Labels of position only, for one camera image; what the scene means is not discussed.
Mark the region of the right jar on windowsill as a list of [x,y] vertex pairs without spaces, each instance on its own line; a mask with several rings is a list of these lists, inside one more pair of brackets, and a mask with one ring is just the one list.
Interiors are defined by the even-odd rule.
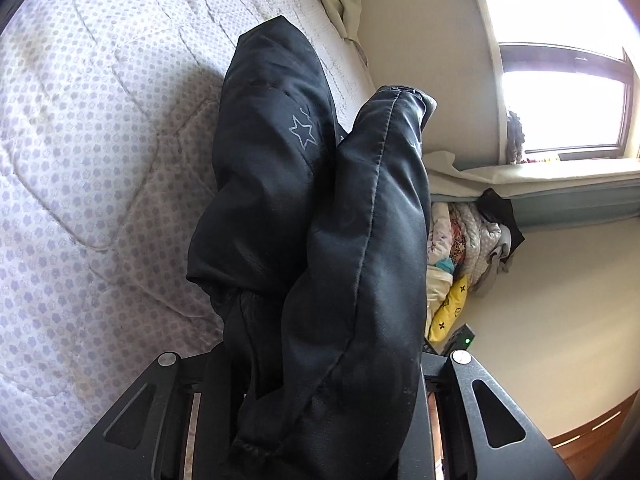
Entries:
[[524,142],[521,119],[509,110],[506,116],[506,162],[508,164],[515,165],[522,161]]

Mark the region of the yellow patterned pillow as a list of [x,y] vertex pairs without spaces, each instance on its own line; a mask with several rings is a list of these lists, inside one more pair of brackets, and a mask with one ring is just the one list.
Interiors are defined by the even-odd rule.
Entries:
[[469,275],[462,275],[449,289],[444,301],[435,312],[427,332],[431,344],[442,342],[465,307],[470,290]]

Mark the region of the brown window frame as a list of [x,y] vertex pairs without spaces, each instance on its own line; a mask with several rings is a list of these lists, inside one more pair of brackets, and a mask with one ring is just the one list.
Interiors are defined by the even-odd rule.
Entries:
[[522,162],[625,155],[637,76],[625,51],[534,42],[499,49],[506,116],[517,114],[524,131]]

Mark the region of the black garment on pile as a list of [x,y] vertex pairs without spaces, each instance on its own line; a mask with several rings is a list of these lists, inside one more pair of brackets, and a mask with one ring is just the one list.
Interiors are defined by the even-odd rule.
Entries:
[[511,249],[509,255],[503,257],[501,261],[507,263],[512,254],[518,249],[525,237],[515,220],[512,202],[501,197],[493,188],[488,188],[477,199],[476,206],[478,212],[488,221],[496,222],[505,226],[511,234]]

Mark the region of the pile of folded bedding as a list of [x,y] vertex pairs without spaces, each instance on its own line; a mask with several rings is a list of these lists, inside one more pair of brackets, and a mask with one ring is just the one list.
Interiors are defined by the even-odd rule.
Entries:
[[510,249],[509,230],[486,220],[476,205],[438,202],[431,206],[426,251],[426,341],[433,316],[452,284],[469,275],[468,298],[491,288],[501,270],[501,259]]

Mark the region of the white quilted mattress cover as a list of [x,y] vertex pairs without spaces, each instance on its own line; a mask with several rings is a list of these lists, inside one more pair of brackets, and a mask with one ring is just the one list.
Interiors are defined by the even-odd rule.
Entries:
[[222,325],[186,279],[222,78],[282,15],[344,127],[373,90],[320,0],[25,0],[1,35],[1,433],[51,478],[159,354]]

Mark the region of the black padded jacket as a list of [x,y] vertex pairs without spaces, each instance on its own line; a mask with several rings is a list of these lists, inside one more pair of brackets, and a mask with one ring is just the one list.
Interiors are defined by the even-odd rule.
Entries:
[[394,471],[419,389],[435,107],[385,86],[345,131],[298,28],[278,16],[239,39],[186,276],[224,322],[233,447],[258,478]]

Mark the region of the beige right curtain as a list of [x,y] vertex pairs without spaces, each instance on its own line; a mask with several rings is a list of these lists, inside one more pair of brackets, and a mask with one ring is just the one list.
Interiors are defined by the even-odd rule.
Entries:
[[512,202],[518,227],[544,230],[591,226],[639,215],[639,176],[624,180],[574,180],[499,183],[498,167],[459,170],[456,156],[434,152],[423,156],[435,202],[474,203],[488,188]]

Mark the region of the white windowsill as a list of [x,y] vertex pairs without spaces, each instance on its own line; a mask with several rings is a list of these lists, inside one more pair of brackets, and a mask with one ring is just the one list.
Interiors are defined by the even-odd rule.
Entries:
[[638,158],[594,158],[564,162],[528,162],[498,167],[499,183],[541,183],[574,180],[624,180],[638,177]]

